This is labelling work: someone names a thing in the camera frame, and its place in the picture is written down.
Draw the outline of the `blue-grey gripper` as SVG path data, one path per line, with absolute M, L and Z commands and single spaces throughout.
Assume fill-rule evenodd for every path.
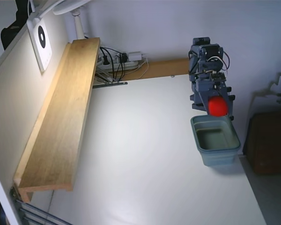
M 201 111 L 209 112 L 208 100 L 212 96 L 221 96 L 229 105 L 229 95 L 225 79 L 198 79 L 195 82 L 195 96 L 200 97 L 202 106 Z

